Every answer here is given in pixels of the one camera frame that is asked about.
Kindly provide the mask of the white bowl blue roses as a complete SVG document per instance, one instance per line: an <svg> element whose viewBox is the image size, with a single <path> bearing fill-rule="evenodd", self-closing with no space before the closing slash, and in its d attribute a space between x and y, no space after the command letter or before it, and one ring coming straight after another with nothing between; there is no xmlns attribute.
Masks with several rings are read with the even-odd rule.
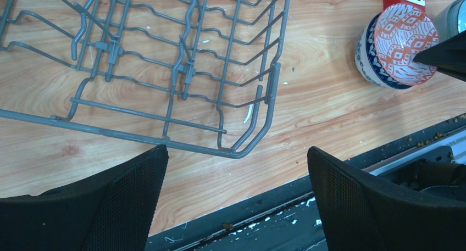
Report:
<svg viewBox="0 0 466 251"><path fill-rule="evenodd" d="M409 89L411 86L393 79L382 67L380 60L376 56L374 31L380 14L378 13L371 19L357 39L354 50L355 65L361 75L373 85L395 90Z"/></svg>

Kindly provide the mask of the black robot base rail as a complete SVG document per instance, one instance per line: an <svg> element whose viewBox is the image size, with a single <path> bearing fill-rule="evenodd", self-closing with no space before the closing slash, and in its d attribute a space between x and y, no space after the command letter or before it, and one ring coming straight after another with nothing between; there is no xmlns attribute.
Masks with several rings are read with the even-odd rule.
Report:
<svg viewBox="0 0 466 251"><path fill-rule="evenodd" d="M148 238L146 250L465 250L465 115Z"/></svg>

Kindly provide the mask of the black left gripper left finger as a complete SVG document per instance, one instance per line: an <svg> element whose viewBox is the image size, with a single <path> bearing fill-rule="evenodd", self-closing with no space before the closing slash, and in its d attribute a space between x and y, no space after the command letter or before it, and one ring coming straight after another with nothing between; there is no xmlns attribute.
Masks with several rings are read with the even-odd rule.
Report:
<svg viewBox="0 0 466 251"><path fill-rule="evenodd" d="M1 199L1 250L144 250L169 154L158 145L85 179Z"/></svg>

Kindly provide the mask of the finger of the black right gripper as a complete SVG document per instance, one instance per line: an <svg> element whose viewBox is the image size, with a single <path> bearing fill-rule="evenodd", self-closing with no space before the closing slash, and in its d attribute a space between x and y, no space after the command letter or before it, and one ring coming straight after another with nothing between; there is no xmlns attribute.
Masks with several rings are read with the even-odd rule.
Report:
<svg viewBox="0 0 466 251"><path fill-rule="evenodd" d="M465 31L416 54L414 61L465 82Z"/></svg>

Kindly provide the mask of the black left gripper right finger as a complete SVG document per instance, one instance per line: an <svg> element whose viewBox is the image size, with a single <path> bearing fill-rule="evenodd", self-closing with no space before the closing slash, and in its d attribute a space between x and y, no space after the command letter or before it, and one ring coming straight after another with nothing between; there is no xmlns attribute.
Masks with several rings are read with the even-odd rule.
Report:
<svg viewBox="0 0 466 251"><path fill-rule="evenodd" d="M329 250L465 250L465 201L412 190L318 147L307 161Z"/></svg>

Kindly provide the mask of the mint green leaf bowl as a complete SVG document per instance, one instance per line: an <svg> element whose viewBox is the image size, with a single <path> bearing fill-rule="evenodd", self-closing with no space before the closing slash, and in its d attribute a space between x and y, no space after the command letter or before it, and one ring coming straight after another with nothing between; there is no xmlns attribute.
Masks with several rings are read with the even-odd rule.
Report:
<svg viewBox="0 0 466 251"><path fill-rule="evenodd" d="M455 0L434 18L440 42L465 31L465 0Z"/></svg>

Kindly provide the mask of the blue white zigzag bowl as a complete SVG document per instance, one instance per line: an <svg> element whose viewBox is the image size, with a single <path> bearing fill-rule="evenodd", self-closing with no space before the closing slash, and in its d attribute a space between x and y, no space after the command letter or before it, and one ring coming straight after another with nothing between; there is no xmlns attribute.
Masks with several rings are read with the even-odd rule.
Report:
<svg viewBox="0 0 466 251"><path fill-rule="evenodd" d="M439 43L432 20L410 4L387 7L375 25L376 56L388 75L404 85L421 85L433 77L437 67L416 62L414 57Z"/></svg>

